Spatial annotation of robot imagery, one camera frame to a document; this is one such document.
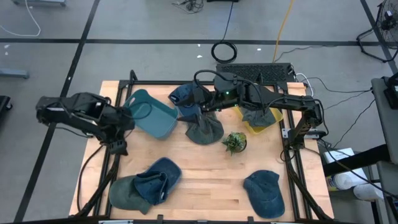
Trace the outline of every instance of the succulent plant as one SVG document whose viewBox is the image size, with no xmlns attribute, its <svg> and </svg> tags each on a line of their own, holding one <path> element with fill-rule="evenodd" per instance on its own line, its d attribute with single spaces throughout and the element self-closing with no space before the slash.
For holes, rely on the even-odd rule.
<svg viewBox="0 0 398 224">
<path fill-rule="evenodd" d="M 223 144 L 226 145 L 226 150 L 230 151 L 232 156 L 234 153 L 241 152 L 246 148 L 246 135 L 232 132 L 223 140 Z"/>
</svg>

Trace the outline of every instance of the wooden table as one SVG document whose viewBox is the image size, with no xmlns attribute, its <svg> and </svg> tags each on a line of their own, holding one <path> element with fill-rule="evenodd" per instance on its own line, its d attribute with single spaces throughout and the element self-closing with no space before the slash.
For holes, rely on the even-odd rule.
<svg viewBox="0 0 398 224">
<path fill-rule="evenodd" d="M 108 96 L 112 102 L 115 102 L 118 83 L 119 81 L 104 81 L 100 95 Z M 173 107 L 167 96 L 176 87 L 175 85 L 134 85 L 133 92 L 141 88 L 145 89 L 154 98 Z M 288 87 L 290 94 L 305 94 L 302 83 L 288 83 Z M 286 166 L 279 158 L 282 150 L 279 125 L 274 124 L 261 134 L 252 135 L 231 108 L 216 115 L 223 124 L 224 136 L 231 131 L 246 134 L 248 146 L 245 151 L 231 156 L 220 142 L 209 146 L 195 144 L 186 137 L 187 125 L 183 122 L 178 123 L 166 141 L 156 140 L 139 128 L 134 129 L 126 139 L 129 155 L 121 157 L 118 178 L 144 172 L 157 159 L 168 157 L 181 168 L 182 179 L 167 201 L 152 207 L 147 215 L 139 211 L 120 210 L 113 207 L 111 218 L 153 220 L 157 218 L 157 215 L 162 214 L 165 220 L 245 221 L 252 216 L 255 221 L 270 221 L 256 215 L 243 189 L 243 180 L 247 176 L 254 171 L 265 169 L 280 175 L 279 187 L 285 203 L 285 213 L 275 220 L 294 221 Z M 286 126 L 289 127 L 286 111 L 284 111 L 284 116 Z M 293 117 L 297 123 L 301 112 L 294 111 Z M 306 140 L 305 145 L 309 149 L 318 151 L 315 140 Z M 96 139 L 88 140 L 83 162 L 98 146 L 99 142 Z M 89 162 L 84 171 L 80 196 L 81 206 L 90 199 L 98 186 L 104 153 L 103 149 Z M 301 151 L 301 155 L 308 191 L 325 213 L 333 217 L 319 155 L 305 150 Z M 305 218 L 301 193 L 298 189 L 296 191 L 300 216 Z M 104 198 L 108 198 L 108 189 L 103 192 L 100 214 L 104 214 L 106 203 Z M 70 214 L 76 212 L 75 193 Z"/>
</svg>

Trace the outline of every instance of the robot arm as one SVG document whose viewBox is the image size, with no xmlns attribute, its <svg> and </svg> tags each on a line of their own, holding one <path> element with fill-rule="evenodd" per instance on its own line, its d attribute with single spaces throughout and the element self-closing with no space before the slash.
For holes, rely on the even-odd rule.
<svg viewBox="0 0 398 224">
<path fill-rule="evenodd" d="M 276 93 L 267 88 L 253 84 L 249 80 L 245 80 L 231 73 L 217 73 L 214 79 L 214 91 L 209 91 L 200 85 L 196 79 L 197 74 L 201 72 L 209 72 L 201 70 L 194 76 L 194 89 L 191 94 L 177 102 L 177 106 L 191 105 L 196 103 L 200 105 L 201 112 L 221 111 L 222 109 L 233 106 L 240 106 L 248 110 L 268 110 L 268 108 L 280 108 L 287 110 L 296 110 L 302 112 L 302 118 L 298 125 L 289 130 L 287 145 L 292 147 L 302 147 L 304 136 L 310 128 L 316 128 L 322 124 L 322 105 L 319 100 L 313 99 L 311 96 L 296 96 Z M 197 122 L 197 118 L 179 118 L 181 121 Z"/>
<path fill-rule="evenodd" d="M 134 121 L 129 109 L 109 103 L 109 98 L 92 93 L 77 93 L 65 98 L 43 96 L 36 105 L 36 117 L 45 125 L 63 123 L 92 134 L 110 153 L 127 155 L 123 134 L 134 129 Z"/>
</svg>

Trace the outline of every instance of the gray floor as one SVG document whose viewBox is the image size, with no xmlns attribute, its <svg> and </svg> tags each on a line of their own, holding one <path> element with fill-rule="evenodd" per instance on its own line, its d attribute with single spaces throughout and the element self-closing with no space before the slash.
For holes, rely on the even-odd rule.
<svg viewBox="0 0 398 224">
<path fill-rule="evenodd" d="M 187 15 L 171 6 L 171 2 L 173 0 L 101 0 L 88 38 L 222 37 L 230 3 L 205 3 L 201 13 Z M 376 16 L 379 1 L 367 2 Z M 79 39 L 92 3 L 93 0 L 68 0 L 65 8 L 32 4 L 31 11 L 42 28 L 40 38 Z M 289 0 L 242 0 L 234 5 L 227 39 L 275 40 L 288 5 Z M 26 8 L 10 1 L 0 2 L 0 25 L 22 34 L 37 32 Z M 282 40 L 355 40 L 368 28 L 370 24 L 359 0 L 300 0 L 294 4 Z M 11 37 L 0 30 L 0 38 Z M 377 41 L 374 34 L 366 40 Z M 305 46 L 281 45 L 279 53 L 295 47 Z M 0 43 L 0 67 L 26 69 L 31 74 L 28 80 L 0 78 L 0 94 L 11 96 L 14 103 L 14 109 L 0 129 L 1 223 L 13 221 L 47 131 L 37 122 L 34 106 L 43 95 L 60 94 L 76 48 L 77 44 Z M 273 45 L 237 45 L 237 48 L 235 63 L 272 61 Z M 126 79 L 130 69 L 136 71 L 140 80 L 191 80 L 199 69 L 215 69 L 210 49 L 211 45 L 206 44 L 86 44 L 68 94 L 97 93 L 102 80 Z M 380 47 L 367 47 L 367 50 L 383 55 Z M 216 53 L 227 58 L 231 52 L 221 46 Z M 365 56 L 358 47 L 296 51 L 284 55 L 279 62 L 291 62 L 296 72 L 320 77 L 335 90 L 365 90 L 372 78 L 392 75 L 388 64 Z M 209 80 L 211 76 L 204 75 L 202 79 Z M 351 96 L 329 93 L 316 80 L 311 80 L 311 84 L 315 97 L 321 99 L 325 107 Z M 372 99 L 371 93 L 365 93 L 327 110 L 330 135 L 326 140 L 337 142 Z M 383 142 L 377 110 L 372 105 L 339 147 L 364 151 Z M 25 220 L 68 215 L 84 148 L 84 139 L 63 131 L 55 132 Z M 373 223 L 369 203 L 340 197 L 332 197 L 332 202 L 339 220 Z"/>
</svg>

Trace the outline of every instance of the baseball cap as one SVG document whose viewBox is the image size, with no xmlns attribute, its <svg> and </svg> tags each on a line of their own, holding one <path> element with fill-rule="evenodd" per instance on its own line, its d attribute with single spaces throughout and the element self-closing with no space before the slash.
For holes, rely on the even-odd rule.
<svg viewBox="0 0 398 224">
<path fill-rule="evenodd" d="M 251 111 L 245 108 L 239 108 L 243 114 L 242 121 L 248 121 L 252 127 L 268 127 L 276 122 L 275 116 L 271 110 L 266 113 L 262 110 Z"/>
<path fill-rule="evenodd" d="M 184 84 L 177 87 L 173 92 L 170 93 L 169 99 L 173 104 L 184 100 L 192 92 L 193 84 Z M 190 116 L 193 114 L 200 114 L 200 107 L 197 104 L 192 103 L 191 105 L 177 106 L 181 116 Z"/>
<path fill-rule="evenodd" d="M 142 198 L 152 205 L 166 201 L 181 178 L 181 169 L 169 158 L 162 157 L 145 172 L 137 174 L 134 185 Z"/>
<path fill-rule="evenodd" d="M 188 123 L 185 135 L 196 144 L 207 145 L 217 142 L 224 136 L 224 128 L 214 112 L 200 115 L 203 121 L 199 124 Z"/>
<path fill-rule="evenodd" d="M 152 205 L 138 193 L 133 182 L 135 178 L 136 176 L 132 175 L 115 181 L 109 190 L 109 202 L 115 208 L 138 210 L 146 215 Z"/>
<path fill-rule="evenodd" d="M 279 175 L 269 170 L 258 170 L 247 177 L 243 187 L 250 204 L 262 218 L 277 218 L 285 213 L 284 200 L 278 185 Z"/>
</svg>

